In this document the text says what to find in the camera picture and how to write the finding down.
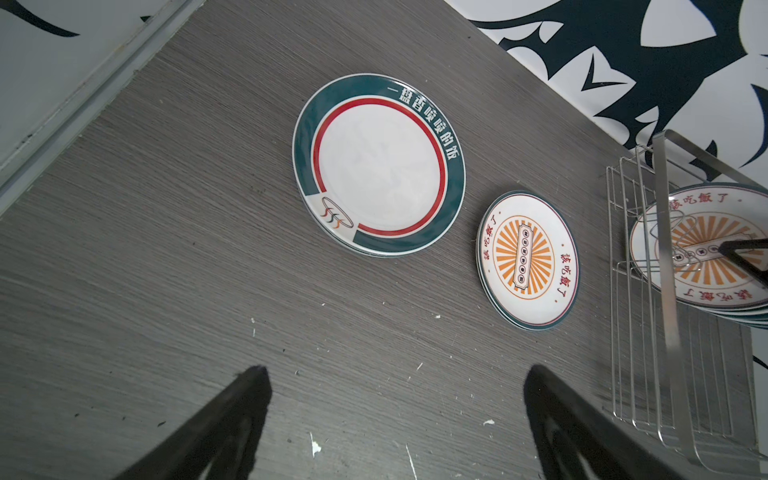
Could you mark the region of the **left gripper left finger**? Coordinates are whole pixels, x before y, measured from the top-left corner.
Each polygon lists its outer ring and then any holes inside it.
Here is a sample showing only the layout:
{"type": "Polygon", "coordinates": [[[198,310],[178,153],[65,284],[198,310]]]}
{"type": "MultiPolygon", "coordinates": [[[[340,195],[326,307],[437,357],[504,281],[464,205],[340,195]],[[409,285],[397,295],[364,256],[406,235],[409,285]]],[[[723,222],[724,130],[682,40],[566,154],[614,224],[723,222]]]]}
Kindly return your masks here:
{"type": "Polygon", "coordinates": [[[247,479],[272,397],[268,370],[253,366],[119,479],[247,479]]]}

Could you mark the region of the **white plate orange sunburst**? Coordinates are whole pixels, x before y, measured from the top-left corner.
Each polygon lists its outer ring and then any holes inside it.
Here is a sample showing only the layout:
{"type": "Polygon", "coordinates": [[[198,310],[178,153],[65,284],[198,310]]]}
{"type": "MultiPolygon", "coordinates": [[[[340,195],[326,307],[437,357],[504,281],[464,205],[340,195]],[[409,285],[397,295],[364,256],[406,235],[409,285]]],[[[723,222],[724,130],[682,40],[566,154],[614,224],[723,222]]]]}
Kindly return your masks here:
{"type": "Polygon", "coordinates": [[[581,268],[574,237],[550,202],[527,191],[501,195],[482,217],[476,243],[481,285],[503,319],[543,331],[566,318],[581,268]]]}

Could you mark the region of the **white plate green red band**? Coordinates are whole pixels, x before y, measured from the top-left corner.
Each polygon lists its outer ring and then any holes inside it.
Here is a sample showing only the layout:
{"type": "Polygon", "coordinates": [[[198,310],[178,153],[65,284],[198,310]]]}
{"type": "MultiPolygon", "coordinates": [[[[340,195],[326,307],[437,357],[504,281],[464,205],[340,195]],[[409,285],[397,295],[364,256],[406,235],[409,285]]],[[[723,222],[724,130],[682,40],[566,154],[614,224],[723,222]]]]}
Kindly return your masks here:
{"type": "Polygon", "coordinates": [[[292,137],[307,210],[334,241],[401,257],[440,240],[457,219],[466,166],[457,133],[416,87],[374,73],[334,79],[309,97],[292,137]]]}

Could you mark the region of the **wire dish rack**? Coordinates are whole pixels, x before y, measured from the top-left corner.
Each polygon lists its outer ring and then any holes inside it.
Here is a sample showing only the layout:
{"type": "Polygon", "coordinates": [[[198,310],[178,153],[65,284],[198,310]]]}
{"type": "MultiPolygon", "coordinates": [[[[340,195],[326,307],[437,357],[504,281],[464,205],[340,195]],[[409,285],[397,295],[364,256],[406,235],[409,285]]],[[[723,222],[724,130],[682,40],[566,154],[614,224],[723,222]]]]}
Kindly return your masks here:
{"type": "Polygon", "coordinates": [[[712,473],[765,478],[766,189],[665,130],[607,168],[606,194],[611,413],[712,473]]]}

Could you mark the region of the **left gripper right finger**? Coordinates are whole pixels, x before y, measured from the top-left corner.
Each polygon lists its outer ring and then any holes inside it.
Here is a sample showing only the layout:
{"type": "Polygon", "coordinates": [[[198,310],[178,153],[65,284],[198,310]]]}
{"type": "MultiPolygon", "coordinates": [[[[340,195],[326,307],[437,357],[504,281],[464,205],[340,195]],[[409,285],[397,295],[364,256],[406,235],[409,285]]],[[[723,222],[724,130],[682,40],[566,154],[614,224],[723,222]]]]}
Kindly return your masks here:
{"type": "Polygon", "coordinates": [[[523,386],[545,479],[680,479],[551,370],[536,364],[523,386]]]}

